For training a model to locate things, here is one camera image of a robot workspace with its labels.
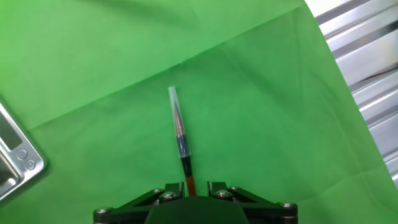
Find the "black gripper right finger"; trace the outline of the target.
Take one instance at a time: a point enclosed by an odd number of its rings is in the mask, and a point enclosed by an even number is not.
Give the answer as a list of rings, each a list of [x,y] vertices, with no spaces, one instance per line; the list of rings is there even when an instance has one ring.
[[[234,203],[242,208],[250,223],[298,224],[298,205],[293,202],[270,202],[241,187],[225,182],[207,182],[208,196]]]

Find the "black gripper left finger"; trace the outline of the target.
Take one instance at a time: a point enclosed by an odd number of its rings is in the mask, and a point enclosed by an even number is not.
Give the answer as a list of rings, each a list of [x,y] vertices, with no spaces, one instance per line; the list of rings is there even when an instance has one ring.
[[[118,208],[96,209],[93,212],[93,223],[144,223],[153,208],[184,197],[183,182],[166,184],[163,189],[150,190]]]

